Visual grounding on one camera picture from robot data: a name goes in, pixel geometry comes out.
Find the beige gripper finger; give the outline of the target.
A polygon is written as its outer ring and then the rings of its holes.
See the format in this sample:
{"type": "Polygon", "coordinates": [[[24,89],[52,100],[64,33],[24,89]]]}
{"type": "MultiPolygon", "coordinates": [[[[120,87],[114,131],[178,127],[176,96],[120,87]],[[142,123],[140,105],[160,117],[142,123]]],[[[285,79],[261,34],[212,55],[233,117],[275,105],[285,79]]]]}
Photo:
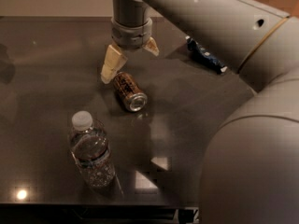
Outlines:
{"type": "Polygon", "coordinates": [[[150,37],[149,40],[143,45],[143,49],[150,52],[154,56],[158,56],[160,53],[156,41],[153,37],[150,37]]]}
{"type": "Polygon", "coordinates": [[[126,64],[128,58],[123,53],[122,49],[115,43],[107,47],[104,64],[101,70],[101,80],[108,84],[126,64]]]}

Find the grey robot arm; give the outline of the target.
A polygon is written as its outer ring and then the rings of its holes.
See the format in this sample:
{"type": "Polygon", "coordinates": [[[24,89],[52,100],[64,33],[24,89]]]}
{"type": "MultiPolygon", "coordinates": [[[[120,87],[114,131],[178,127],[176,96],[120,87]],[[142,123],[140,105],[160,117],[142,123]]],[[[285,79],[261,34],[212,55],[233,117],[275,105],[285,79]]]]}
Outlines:
{"type": "Polygon", "coordinates": [[[200,224],[299,224],[298,20],[254,0],[113,0],[118,49],[148,45],[149,7],[234,74],[173,88],[193,106],[174,118],[185,126],[177,181],[200,224]]]}

